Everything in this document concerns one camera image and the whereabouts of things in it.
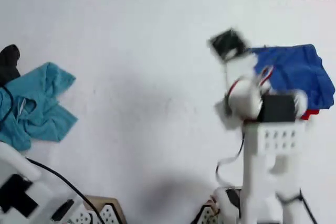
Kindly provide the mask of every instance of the white surface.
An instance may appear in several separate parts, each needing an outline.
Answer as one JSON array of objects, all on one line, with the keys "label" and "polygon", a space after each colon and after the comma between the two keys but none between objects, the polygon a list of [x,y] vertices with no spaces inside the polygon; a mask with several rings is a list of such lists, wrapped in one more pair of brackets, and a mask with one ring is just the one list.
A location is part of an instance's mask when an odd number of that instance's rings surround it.
[{"label": "white surface", "polygon": [[[20,73],[52,61],[77,77],[60,100],[78,123],[59,144],[35,141],[28,155],[86,194],[118,198],[130,224],[190,223],[217,186],[217,160],[239,148],[240,132],[226,130],[214,109],[226,87],[210,37],[235,27],[252,46],[313,43],[336,83],[335,0],[0,6],[0,48],[19,47]],[[303,193],[319,223],[336,219],[335,112],[313,118],[303,157]],[[240,157],[222,176],[241,185],[242,165]]]}]

